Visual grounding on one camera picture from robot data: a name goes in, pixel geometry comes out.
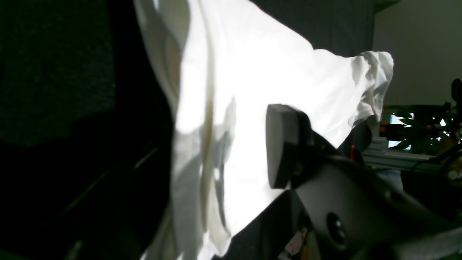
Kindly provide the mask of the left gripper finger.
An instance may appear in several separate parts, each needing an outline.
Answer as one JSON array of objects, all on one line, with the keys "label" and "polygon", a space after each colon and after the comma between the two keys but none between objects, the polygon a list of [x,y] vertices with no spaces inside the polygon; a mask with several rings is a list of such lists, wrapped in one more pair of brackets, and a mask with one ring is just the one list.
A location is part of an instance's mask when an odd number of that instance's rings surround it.
[{"label": "left gripper finger", "polygon": [[269,184],[301,201],[323,259],[443,260],[461,257],[461,226],[438,217],[371,170],[339,154],[306,114],[268,105]]}]

